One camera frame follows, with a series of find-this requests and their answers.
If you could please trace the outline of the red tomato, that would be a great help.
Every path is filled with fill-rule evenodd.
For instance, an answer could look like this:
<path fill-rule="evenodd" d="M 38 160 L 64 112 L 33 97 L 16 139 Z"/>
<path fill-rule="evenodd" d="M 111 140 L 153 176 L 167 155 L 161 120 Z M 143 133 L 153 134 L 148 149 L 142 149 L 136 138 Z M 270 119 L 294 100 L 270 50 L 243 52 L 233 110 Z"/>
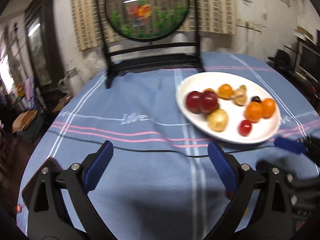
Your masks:
<path fill-rule="evenodd" d="M 251 130 L 252 130 L 252 123 L 249 120 L 242 120 L 242 122 L 240 122 L 238 127 L 238 132 L 240 135 L 242 135 L 243 137 L 246 137 L 249 135 Z"/>

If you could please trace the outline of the dark purple plum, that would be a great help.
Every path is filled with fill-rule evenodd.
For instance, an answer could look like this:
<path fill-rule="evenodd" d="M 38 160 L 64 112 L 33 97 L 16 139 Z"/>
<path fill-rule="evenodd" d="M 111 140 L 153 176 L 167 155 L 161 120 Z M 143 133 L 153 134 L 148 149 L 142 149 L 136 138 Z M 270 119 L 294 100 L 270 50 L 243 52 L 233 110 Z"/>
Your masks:
<path fill-rule="evenodd" d="M 202 93 L 198 91 L 192 91 L 190 92 L 187 97 L 185 98 L 185 105 L 186 108 L 192 112 L 192 113 L 200 113 L 200 99 L 201 99 Z"/>

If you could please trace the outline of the black computer monitor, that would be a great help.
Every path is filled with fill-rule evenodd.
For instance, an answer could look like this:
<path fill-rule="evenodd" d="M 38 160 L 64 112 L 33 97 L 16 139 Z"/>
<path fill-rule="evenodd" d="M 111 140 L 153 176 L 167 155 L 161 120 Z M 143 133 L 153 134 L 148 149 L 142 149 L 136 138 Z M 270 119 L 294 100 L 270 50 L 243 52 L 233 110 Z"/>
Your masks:
<path fill-rule="evenodd" d="M 297 66 L 313 80 L 319 82 L 319 48 L 309 42 L 299 41 Z"/>

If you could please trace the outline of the dark wooden cabinet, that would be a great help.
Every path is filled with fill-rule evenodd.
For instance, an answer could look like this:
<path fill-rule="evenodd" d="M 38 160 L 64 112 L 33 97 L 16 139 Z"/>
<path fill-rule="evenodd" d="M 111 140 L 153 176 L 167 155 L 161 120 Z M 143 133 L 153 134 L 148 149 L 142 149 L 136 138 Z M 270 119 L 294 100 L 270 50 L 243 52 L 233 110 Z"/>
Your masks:
<path fill-rule="evenodd" d="M 41 89 L 57 88 L 64 68 L 57 42 L 54 0 L 32 0 L 24 11 L 29 61 Z"/>

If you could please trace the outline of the small green yellow fruit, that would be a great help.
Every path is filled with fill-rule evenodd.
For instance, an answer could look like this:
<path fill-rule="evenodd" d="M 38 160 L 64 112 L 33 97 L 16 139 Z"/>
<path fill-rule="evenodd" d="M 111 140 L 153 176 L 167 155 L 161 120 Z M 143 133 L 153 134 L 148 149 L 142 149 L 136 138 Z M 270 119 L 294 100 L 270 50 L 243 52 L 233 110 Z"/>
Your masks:
<path fill-rule="evenodd" d="M 247 88 L 245 85 L 241 85 L 239 88 L 241 88 L 242 90 L 244 90 L 245 92 L 247 91 Z"/>

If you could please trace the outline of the checkered beige curtain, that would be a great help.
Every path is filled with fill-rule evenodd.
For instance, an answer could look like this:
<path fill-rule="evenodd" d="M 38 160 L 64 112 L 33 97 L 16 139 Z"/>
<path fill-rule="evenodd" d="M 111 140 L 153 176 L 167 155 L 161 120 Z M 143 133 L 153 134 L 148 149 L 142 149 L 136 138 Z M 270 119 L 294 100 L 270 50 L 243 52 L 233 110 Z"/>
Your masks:
<path fill-rule="evenodd" d="M 103 0 L 70 0 L 76 43 L 79 50 L 102 45 L 98 23 L 98 7 Z M 235 0 L 197 0 L 199 28 L 202 33 L 221 35 L 236 34 Z M 122 40 L 113 32 L 106 21 L 103 22 L 107 42 Z M 187 20 L 178 31 L 193 32 L 194 12 L 189 11 Z"/>

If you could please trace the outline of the white round plate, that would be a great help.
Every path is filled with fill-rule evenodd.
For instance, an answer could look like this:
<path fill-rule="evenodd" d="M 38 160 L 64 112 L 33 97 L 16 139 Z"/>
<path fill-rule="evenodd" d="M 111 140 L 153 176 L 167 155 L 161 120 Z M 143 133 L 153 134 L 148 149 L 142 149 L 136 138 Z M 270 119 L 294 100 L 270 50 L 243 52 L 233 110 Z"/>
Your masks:
<path fill-rule="evenodd" d="M 228 114 L 228 124 L 222 132 L 211 130 L 204 114 L 194 114 L 187 109 L 185 98 L 190 92 L 202 92 L 207 88 L 217 90 L 218 87 L 225 83 L 231 85 L 234 89 L 240 85 L 245 85 L 248 99 L 253 96 L 259 96 L 262 100 L 273 97 L 257 83 L 238 75 L 222 72 L 197 73 L 186 77 L 176 87 L 176 102 L 185 118 L 211 137 L 234 144 L 258 144 L 276 135 L 281 125 L 281 114 L 278 106 L 276 106 L 276 110 L 270 118 L 262 118 L 253 124 L 251 132 L 246 137 L 243 137 L 238 132 L 240 121 L 245 118 L 245 106 L 237 106 L 231 100 L 218 100 L 220 107 Z"/>

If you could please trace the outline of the white kettle jug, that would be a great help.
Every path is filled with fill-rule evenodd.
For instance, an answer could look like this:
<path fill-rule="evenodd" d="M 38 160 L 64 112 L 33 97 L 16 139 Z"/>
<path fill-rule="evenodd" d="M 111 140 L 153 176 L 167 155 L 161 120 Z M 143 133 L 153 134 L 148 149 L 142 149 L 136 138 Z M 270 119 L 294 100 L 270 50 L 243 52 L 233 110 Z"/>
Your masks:
<path fill-rule="evenodd" d="M 63 79 L 60 79 L 58 82 L 58 89 L 63 93 L 73 94 L 73 86 L 71 84 L 71 78 L 77 76 L 78 71 L 76 68 L 68 69 L 65 71 L 65 76 Z"/>

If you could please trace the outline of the small orange tangerine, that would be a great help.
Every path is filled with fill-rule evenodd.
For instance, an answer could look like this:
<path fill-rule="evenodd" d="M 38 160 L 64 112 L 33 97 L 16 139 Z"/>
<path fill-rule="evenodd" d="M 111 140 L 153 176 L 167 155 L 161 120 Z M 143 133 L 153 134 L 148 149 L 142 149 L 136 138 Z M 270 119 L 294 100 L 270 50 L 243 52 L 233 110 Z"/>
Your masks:
<path fill-rule="evenodd" d="M 219 98 L 229 100 L 233 96 L 233 88 L 229 84 L 223 84 L 221 85 L 218 90 L 217 94 Z"/>

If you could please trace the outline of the yellow spotted potato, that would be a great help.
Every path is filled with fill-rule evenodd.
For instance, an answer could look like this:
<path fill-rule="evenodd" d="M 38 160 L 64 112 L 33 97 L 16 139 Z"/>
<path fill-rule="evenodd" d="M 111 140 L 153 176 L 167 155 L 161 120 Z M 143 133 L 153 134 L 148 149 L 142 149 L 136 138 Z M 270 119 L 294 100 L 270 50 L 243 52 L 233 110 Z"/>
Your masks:
<path fill-rule="evenodd" d="M 207 124 L 212 131 L 222 132 L 228 124 L 228 114 L 225 110 L 218 108 L 207 115 Z"/>

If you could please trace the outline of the small orange mandarin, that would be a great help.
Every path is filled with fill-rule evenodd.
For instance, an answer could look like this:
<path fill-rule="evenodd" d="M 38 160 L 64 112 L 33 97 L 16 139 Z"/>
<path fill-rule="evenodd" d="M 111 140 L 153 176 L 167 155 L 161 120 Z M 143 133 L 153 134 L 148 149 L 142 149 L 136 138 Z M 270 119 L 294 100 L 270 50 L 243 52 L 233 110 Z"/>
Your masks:
<path fill-rule="evenodd" d="M 263 118 L 269 119 L 276 110 L 276 103 L 272 98 L 267 98 L 263 100 L 261 103 L 263 109 Z"/>

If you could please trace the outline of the pale yellow onion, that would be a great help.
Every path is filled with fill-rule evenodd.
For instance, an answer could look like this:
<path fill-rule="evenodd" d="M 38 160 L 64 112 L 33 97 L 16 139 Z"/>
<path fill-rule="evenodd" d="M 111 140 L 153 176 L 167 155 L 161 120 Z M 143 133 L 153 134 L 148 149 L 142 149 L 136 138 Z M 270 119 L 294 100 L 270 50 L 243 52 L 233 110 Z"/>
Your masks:
<path fill-rule="evenodd" d="M 238 88 L 234 91 L 232 101 L 238 106 L 244 106 L 247 101 L 246 91 L 242 88 Z"/>

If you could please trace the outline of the large orange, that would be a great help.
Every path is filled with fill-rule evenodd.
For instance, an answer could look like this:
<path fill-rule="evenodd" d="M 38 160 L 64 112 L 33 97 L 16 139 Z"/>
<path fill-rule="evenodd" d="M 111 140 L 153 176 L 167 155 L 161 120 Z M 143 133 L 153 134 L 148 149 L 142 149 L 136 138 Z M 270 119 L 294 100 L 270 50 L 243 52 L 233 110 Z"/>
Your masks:
<path fill-rule="evenodd" d="M 250 122 L 257 123 L 263 117 L 261 103 L 251 102 L 245 109 L 245 117 Z"/>

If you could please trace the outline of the round goldfish screen ornament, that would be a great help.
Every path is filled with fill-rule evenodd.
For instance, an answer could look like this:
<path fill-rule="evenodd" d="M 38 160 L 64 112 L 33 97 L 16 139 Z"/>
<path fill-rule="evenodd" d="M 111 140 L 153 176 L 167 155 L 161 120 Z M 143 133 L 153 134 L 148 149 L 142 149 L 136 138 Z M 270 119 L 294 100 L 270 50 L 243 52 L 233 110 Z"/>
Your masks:
<path fill-rule="evenodd" d="M 106 88 L 111 88 L 116 77 L 127 73 L 175 67 L 204 72 L 197 0 L 103 0 L 97 11 L 106 61 Z M 193 41 L 164 43 L 184 24 L 189 11 L 194 12 Z M 111 52 L 104 21 L 115 34 L 140 46 Z"/>

